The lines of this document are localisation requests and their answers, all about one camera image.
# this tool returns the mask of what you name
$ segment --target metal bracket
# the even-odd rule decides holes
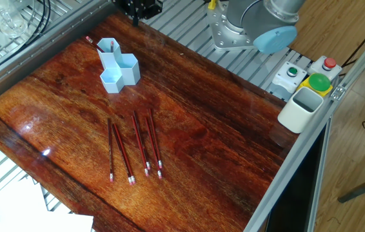
[[[216,49],[232,51],[255,48],[244,29],[232,25],[227,20],[228,2],[217,1],[214,10],[208,9],[207,5],[204,7]]]
[[[335,88],[335,90],[333,91],[333,93],[331,93],[330,97],[333,101],[339,101],[342,99],[344,93],[346,93],[346,90],[344,87],[342,86],[338,86]]]

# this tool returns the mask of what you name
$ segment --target metal mounting plate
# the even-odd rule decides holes
[[[217,1],[214,10],[208,9],[208,5],[204,7],[216,49],[233,51],[255,48],[244,30],[232,25],[227,20],[228,2]]]

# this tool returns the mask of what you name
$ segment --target hexagonal pencil holder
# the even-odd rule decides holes
[[[111,42],[113,41],[113,52],[111,52]],[[99,58],[106,68],[118,68],[117,62],[123,60],[121,49],[114,38],[103,38],[97,44],[104,52],[98,51]]]
[[[122,54],[114,38],[104,38],[98,42],[99,58],[104,67],[101,80],[108,93],[119,93],[124,85],[135,85],[141,78],[138,60],[133,54]]]
[[[107,68],[100,77],[108,93],[119,93],[124,87],[124,79],[119,68]]]
[[[135,85],[141,78],[138,60],[133,54],[122,54],[122,61],[117,61],[123,74],[125,85]]]

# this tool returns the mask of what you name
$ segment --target white cup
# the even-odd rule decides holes
[[[302,87],[291,96],[277,120],[292,132],[301,133],[322,104],[319,94]]]

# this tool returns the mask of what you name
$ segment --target wooden table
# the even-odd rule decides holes
[[[297,138],[277,121],[284,102],[121,14],[89,36],[133,53],[139,83],[107,94],[95,48],[78,39],[0,96],[0,150],[73,212],[93,215],[97,231],[242,231]],[[162,180],[145,177],[132,126],[136,110],[150,148],[148,108]],[[109,181],[108,117],[134,186],[115,146]]]

